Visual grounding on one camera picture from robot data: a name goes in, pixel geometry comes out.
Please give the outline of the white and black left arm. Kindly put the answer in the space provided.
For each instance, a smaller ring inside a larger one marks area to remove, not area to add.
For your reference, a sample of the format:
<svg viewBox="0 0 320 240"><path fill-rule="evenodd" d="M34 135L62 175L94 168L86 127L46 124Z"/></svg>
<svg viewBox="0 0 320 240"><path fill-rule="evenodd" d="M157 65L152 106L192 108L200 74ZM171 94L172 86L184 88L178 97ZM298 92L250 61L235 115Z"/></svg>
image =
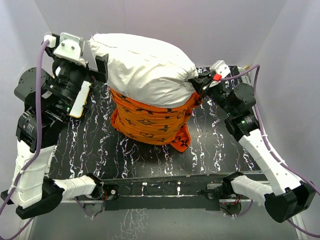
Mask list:
<svg viewBox="0 0 320 240"><path fill-rule="evenodd" d="M103 181L94 174L59 180L48 177L48 168L60 133L72 119L72 109L86 109L92 83L107 81L108 58L97 56L98 69L93 70L87 64L55 57L54 74L32 67L20 76L14 90L24 103L16 128L17 158L12 184L0 196L16 206L21 219L47 214L64 200L102 197Z"/></svg>

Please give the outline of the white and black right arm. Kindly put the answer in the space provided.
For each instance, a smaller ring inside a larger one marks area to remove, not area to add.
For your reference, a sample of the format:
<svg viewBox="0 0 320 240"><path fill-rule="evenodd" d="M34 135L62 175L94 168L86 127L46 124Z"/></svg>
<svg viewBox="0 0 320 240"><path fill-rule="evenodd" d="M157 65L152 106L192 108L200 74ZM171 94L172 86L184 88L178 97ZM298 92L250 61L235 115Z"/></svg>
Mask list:
<svg viewBox="0 0 320 240"><path fill-rule="evenodd" d="M262 184L237 171L223 178L223 194L230 199L242 195L258 202L278 223L308 209L316 191L310 183L285 169L266 146L253 112L254 88L241 82L228 91L216 77L217 74L208 73L190 79L190 83L199 95L209 97L227 114L224 123L228 132L253 157L269 182Z"/></svg>

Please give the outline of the orange patterned plush pillowcase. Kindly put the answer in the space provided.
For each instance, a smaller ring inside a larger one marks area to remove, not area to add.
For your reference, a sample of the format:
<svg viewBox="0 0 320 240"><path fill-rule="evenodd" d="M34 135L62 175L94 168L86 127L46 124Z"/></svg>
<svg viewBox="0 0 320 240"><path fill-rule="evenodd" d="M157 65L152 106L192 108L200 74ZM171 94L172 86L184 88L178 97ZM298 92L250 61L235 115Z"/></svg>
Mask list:
<svg viewBox="0 0 320 240"><path fill-rule="evenodd" d="M135 101L110 89L116 108L110 118L118 132L135 141L149 145L171 145L183 153L191 144L187 126L193 110L203 98L193 93L188 101L176 108L160 108Z"/></svg>

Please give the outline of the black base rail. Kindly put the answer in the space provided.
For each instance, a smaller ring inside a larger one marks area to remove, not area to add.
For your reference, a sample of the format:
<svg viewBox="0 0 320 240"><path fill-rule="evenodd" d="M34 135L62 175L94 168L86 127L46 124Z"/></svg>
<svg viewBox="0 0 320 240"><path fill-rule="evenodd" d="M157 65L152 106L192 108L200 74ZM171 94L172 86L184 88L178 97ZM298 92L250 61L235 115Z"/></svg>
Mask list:
<svg viewBox="0 0 320 240"><path fill-rule="evenodd" d="M127 209L205 209L219 211L222 203L239 204L247 197L223 191L225 174L104 179L93 196L105 211Z"/></svg>

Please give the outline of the white board with wooden frame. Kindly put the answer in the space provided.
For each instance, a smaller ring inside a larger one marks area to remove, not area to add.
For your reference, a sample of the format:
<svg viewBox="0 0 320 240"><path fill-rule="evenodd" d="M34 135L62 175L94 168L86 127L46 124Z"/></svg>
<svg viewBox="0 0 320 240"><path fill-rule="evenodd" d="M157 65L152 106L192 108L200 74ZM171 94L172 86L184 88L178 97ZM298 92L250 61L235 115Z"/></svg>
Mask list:
<svg viewBox="0 0 320 240"><path fill-rule="evenodd" d="M83 115L85 105L87 104L87 98L89 96L89 92L92 84L88 81L84 81L82 83L81 89L77 94L77 97L73 103L73 106L69 112L69 116L73 118L80 118Z"/></svg>

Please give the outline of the white pillow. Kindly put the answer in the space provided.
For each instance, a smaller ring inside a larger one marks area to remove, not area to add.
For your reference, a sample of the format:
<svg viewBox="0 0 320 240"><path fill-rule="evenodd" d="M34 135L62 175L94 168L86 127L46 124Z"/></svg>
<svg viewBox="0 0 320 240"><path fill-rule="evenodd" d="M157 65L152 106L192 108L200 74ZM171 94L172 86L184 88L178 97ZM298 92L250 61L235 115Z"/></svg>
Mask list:
<svg viewBox="0 0 320 240"><path fill-rule="evenodd" d="M158 108L184 105L198 77L190 58L168 42L125 33L97 33L89 42L92 55L108 55L108 86L139 103Z"/></svg>

